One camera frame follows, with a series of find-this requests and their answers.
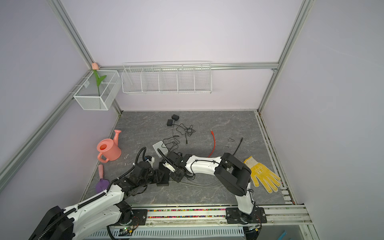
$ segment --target white wire basket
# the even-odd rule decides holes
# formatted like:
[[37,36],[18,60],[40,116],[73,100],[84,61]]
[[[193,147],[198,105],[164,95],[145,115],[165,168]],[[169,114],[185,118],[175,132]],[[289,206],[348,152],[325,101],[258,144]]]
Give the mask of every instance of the white wire basket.
[[210,62],[123,63],[126,94],[211,93]]
[[108,110],[121,88],[116,70],[98,70],[97,73],[100,77],[106,75],[99,86],[100,94],[92,72],[73,95],[84,110]]

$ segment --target power adapter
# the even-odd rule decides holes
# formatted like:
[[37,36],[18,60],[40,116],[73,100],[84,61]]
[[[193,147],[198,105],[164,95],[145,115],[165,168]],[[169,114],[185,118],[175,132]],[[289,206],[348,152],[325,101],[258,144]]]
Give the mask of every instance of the power adapter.
[[172,119],[175,120],[175,121],[177,121],[177,120],[179,119],[179,116],[173,114],[173,115],[172,115]]
[[172,125],[173,125],[173,120],[172,119],[168,119],[167,126],[168,127],[172,127]]

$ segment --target green stem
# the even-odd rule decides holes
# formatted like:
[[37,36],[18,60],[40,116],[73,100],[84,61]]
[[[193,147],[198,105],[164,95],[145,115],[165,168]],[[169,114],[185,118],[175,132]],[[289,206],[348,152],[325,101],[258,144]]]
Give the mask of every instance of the green stem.
[[[97,71],[96,71],[96,70],[93,70],[93,74],[95,75],[95,78],[96,78],[96,85],[97,85],[97,80],[99,79],[99,75],[97,74]],[[100,96],[99,86],[97,86],[97,92],[99,92],[99,96]]]

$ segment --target robotic arm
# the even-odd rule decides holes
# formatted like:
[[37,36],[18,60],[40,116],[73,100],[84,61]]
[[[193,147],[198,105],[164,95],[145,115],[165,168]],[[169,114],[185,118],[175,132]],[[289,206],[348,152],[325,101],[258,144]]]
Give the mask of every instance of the robotic arm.
[[136,164],[122,176],[111,181],[105,191],[64,209],[58,206],[51,208],[29,240],[81,240],[115,223],[126,225],[131,232],[135,229],[134,225],[139,224],[139,219],[134,219],[137,217],[124,200],[138,194],[141,187],[161,182],[168,174],[176,182],[180,182],[188,174],[215,175],[226,189],[236,196],[238,210],[242,215],[241,222],[237,223],[254,222],[256,207],[250,194],[251,170],[233,155],[224,153],[222,157],[206,158],[190,154],[180,156],[169,152],[165,156],[158,149],[163,160],[159,163],[159,170],[154,170],[152,168],[154,159],[151,156],[143,157],[143,161],[137,162],[141,151],[137,155]]
[[[174,152],[164,156],[160,149],[157,151],[164,158],[163,166],[171,171],[170,177],[176,182],[180,182],[187,172],[193,175],[215,175],[236,196],[239,210],[248,215],[252,213],[254,205],[250,193],[251,170],[233,155],[224,153],[222,157],[208,158],[186,154],[183,157]],[[230,167],[233,167],[232,173],[228,171]]]

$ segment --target pink trowel handle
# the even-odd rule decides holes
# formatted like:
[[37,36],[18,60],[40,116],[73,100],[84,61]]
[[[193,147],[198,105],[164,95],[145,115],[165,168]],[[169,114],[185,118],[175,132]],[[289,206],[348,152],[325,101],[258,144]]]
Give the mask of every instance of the pink trowel handle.
[[104,167],[102,164],[99,164],[99,178],[104,178]]

